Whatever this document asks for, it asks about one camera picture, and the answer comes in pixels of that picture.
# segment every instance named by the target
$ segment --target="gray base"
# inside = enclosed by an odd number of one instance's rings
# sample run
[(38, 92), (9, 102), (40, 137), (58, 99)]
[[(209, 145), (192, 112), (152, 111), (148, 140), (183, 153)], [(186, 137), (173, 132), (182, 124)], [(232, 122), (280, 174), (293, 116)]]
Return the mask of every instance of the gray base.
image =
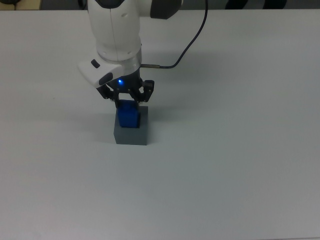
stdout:
[(114, 123), (114, 138), (116, 144), (120, 145), (148, 145), (148, 107), (139, 107), (140, 128), (121, 127), (118, 120), (118, 110), (116, 111)]

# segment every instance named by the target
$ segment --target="white table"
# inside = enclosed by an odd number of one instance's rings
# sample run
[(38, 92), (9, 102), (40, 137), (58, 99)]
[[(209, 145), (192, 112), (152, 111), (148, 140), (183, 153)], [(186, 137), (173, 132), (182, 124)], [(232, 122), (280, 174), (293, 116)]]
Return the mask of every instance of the white table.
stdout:
[[(203, 11), (141, 20), (172, 64)], [(155, 80), (150, 145), (116, 145), (115, 106), (77, 70), (86, 11), (0, 13), (1, 240), (320, 235), (320, 11), (210, 11)]]

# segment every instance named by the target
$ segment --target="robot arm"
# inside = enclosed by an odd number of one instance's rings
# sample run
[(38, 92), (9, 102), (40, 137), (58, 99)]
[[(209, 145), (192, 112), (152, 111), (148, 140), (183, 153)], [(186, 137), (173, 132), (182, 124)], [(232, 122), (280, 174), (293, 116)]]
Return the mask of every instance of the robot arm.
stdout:
[[(127, 85), (143, 87), (139, 73), (142, 63), (140, 17), (168, 19), (182, 4), (183, 0), (88, 0), (96, 50), (89, 61), (79, 64), (82, 75), (100, 90), (111, 81), (132, 75), (135, 79), (125, 78), (129, 81)], [(130, 92), (130, 89), (114, 84), (108, 86), (120, 93)]]

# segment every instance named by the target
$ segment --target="dark background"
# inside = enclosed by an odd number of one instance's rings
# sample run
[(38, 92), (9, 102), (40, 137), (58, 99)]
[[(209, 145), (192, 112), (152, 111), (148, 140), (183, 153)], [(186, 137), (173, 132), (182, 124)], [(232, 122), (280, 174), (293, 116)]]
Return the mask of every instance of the dark background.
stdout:
[[(209, 0), (210, 9), (224, 9), (228, 0)], [(183, 8), (204, 9), (205, 0), (184, 0)], [(249, 0), (245, 9), (262, 9), (264, 0)], [(79, 10), (78, 0), (42, 0), (42, 10)], [(320, 9), (320, 0), (287, 0), (285, 9)]]

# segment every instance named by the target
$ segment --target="blue block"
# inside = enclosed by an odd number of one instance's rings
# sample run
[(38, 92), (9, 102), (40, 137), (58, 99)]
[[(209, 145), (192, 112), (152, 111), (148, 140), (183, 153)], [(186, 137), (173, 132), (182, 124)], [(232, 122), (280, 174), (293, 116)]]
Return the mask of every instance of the blue block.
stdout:
[(139, 127), (140, 114), (138, 103), (131, 100), (120, 100), (117, 115), (122, 128), (136, 129)]

